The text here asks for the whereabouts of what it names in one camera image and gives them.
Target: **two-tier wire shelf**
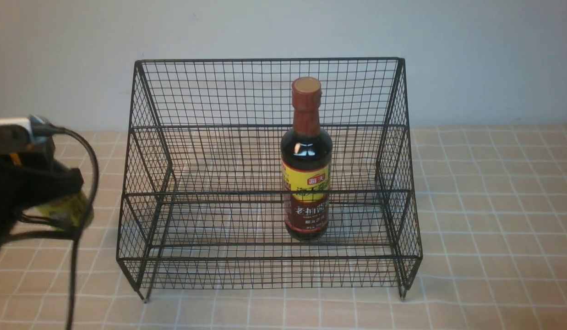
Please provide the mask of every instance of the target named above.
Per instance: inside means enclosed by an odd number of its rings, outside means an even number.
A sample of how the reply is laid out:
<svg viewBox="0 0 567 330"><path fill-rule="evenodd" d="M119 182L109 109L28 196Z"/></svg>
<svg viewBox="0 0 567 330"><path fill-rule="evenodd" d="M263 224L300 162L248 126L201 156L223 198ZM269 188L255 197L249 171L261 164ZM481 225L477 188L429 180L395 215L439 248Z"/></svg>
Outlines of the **two-tier wire shelf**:
<svg viewBox="0 0 567 330"><path fill-rule="evenodd" d="M290 84L322 83L333 140L329 228L284 227L279 144ZM135 63L118 263L153 288L397 286L422 261L401 58Z"/></svg>

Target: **white wall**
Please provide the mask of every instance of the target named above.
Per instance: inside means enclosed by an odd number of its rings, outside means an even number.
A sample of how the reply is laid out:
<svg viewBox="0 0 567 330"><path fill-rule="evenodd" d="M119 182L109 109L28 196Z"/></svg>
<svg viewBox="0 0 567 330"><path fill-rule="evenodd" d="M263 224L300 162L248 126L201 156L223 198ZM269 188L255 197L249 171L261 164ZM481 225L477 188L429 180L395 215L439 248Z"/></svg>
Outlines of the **white wall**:
<svg viewBox="0 0 567 330"><path fill-rule="evenodd" d="M0 116L126 129L137 59L401 56L413 125L567 121L567 0L0 0Z"/></svg>

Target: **metal wire mesh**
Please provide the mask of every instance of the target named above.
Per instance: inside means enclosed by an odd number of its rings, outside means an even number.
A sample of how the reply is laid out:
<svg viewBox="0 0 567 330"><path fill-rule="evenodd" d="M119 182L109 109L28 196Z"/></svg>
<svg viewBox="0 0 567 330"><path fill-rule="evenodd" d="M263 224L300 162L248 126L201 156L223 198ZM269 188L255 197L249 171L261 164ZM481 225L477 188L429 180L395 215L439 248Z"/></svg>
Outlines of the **metal wire mesh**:
<svg viewBox="0 0 567 330"><path fill-rule="evenodd" d="M322 83L329 229L284 228L290 84ZM147 288L398 286L422 259L399 58L135 63L118 261Z"/></svg>

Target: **brand logo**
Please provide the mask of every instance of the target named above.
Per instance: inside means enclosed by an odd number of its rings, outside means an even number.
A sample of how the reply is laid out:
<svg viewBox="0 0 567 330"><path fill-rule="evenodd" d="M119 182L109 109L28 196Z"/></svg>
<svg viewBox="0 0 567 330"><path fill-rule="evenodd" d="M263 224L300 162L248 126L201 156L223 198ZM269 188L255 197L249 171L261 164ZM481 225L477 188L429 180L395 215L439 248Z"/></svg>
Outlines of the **brand logo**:
<svg viewBox="0 0 567 330"><path fill-rule="evenodd" d="M315 175L315 176L309 178L307 180L307 184L309 184L309 185L319 184L321 182L324 182L325 179L326 179L326 173L321 173L319 175Z"/></svg>

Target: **bottle shoulder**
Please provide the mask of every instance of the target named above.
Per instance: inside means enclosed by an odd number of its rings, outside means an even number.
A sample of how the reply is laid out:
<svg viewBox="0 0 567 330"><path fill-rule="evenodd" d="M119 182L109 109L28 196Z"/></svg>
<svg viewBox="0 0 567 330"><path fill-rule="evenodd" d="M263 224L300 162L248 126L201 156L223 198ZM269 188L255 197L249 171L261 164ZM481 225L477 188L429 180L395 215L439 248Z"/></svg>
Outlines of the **bottle shoulder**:
<svg viewBox="0 0 567 330"><path fill-rule="evenodd" d="M319 169L330 163L332 139L325 130L316 136L302 136L293 129L281 140L282 160L299 170Z"/></svg>

